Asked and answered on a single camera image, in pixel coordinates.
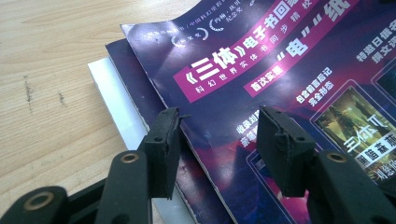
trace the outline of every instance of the wood grain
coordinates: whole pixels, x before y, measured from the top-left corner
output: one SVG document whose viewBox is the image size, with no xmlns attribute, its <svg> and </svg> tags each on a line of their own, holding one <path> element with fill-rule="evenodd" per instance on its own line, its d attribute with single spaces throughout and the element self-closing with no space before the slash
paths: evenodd
<svg viewBox="0 0 396 224">
<path fill-rule="evenodd" d="M 87 63 L 124 38 L 122 23 L 173 19 L 198 0 L 0 3 L 0 216 L 24 193 L 73 194 L 126 150 Z"/>
</svg>

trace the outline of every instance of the brass screw hole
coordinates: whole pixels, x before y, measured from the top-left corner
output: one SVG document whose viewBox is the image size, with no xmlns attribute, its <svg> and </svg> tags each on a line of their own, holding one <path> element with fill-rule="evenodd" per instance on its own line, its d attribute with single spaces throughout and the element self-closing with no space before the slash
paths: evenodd
<svg viewBox="0 0 396 224">
<path fill-rule="evenodd" d="M 121 161 L 124 163 L 131 163 L 137 160 L 139 160 L 139 155 L 135 153 L 128 153 L 121 157 Z"/>
<path fill-rule="evenodd" d="M 335 162 L 346 162 L 347 158 L 339 153 L 336 152 L 330 152 L 327 154 L 327 158 L 329 158 L 331 161 Z"/>
<path fill-rule="evenodd" d="M 39 192 L 31 197 L 29 200 L 27 200 L 23 207 L 27 211 L 34 211 L 52 202 L 53 198 L 54 195 L 50 191 Z"/>
</svg>

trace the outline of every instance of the magazine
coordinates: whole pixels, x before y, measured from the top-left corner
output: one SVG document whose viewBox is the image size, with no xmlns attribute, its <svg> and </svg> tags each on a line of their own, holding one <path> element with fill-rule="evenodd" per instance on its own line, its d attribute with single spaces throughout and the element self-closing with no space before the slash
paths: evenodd
<svg viewBox="0 0 396 224">
<path fill-rule="evenodd" d="M 163 102 L 151 86 L 126 39 L 110 43 L 106 49 L 130 100 L 142 121 L 149 127 L 158 113 L 165 109 Z M 196 222 L 233 223 L 187 143 L 180 151 L 177 187 Z"/>
<path fill-rule="evenodd" d="M 283 197 L 256 151 L 260 105 L 394 193 L 394 3 L 202 1 L 121 27 L 163 103 L 191 115 L 183 132 L 237 222 L 309 223 L 306 199 Z"/>
<path fill-rule="evenodd" d="M 136 150 L 148 131 L 123 88 L 113 62 L 106 57 L 88 63 L 88 67 L 126 148 Z M 173 191 L 171 201 L 165 198 L 154 198 L 152 204 L 154 223 L 157 221 L 175 223 L 175 220 L 186 224 L 195 223 L 177 188 Z"/>
</svg>

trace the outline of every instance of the scratch mark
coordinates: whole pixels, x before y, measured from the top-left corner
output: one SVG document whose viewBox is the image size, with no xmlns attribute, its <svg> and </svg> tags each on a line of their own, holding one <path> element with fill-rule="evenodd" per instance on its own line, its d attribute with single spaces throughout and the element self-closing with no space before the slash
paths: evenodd
<svg viewBox="0 0 396 224">
<path fill-rule="evenodd" d="M 233 149 L 232 147 L 228 147 L 228 149 L 230 149 L 231 151 L 236 151 L 235 149 Z"/>
<path fill-rule="evenodd" d="M 29 82 L 27 82 L 27 80 L 26 80 L 28 78 L 28 76 L 24 76 L 24 78 L 25 78 L 24 86 L 25 86 L 25 90 L 26 90 L 27 103 L 29 105 L 30 113 L 33 114 L 33 108 L 32 108 L 33 89 L 30 86 Z"/>
<path fill-rule="evenodd" d="M 64 102 L 64 95 L 58 91 L 59 95 L 59 103 L 61 103 L 62 107 L 67 107 L 66 103 Z"/>
</svg>

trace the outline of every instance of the purple cover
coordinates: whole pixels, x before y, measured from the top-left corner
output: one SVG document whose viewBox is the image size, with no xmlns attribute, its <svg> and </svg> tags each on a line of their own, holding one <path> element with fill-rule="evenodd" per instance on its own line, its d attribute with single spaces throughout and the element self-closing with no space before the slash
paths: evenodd
<svg viewBox="0 0 396 224">
<path fill-rule="evenodd" d="M 282 197 L 255 149 L 259 105 L 396 189 L 395 4 L 202 1 L 122 29 L 165 105 L 191 114 L 182 129 L 238 222 L 309 222 L 305 198 Z"/>
<path fill-rule="evenodd" d="M 150 126 L 165 109 L 163 102 L 126 39 L 110 43 L 106 48 L 139 114 Z M 199 223 L 233 223 L 187 144 L 181 149 L 177 185 Z"/>
</svg>

